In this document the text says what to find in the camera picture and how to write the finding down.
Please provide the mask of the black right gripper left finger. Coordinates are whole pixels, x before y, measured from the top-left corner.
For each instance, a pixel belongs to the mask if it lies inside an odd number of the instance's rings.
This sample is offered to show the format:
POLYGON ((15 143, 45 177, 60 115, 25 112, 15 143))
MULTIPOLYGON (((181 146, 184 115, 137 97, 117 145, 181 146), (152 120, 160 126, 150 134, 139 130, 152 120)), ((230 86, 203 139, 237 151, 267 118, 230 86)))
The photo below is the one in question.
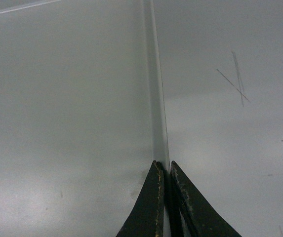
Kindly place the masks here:
POLYGON ((162 237, 164 226, 164 174, 153 161, 136 203, 117 233, 118 237, 162 237))

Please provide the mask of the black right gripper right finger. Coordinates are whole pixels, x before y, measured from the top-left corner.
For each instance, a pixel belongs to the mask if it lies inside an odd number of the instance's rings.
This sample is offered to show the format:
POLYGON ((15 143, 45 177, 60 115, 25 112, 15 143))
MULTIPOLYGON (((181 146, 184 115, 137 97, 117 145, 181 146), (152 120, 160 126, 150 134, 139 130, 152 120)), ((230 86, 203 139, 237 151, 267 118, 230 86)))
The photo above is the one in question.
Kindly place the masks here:
POLYGON ((171 162, 174 192, 192 237, 239 237, 240 234, 206 200, 181 167, 171 162))

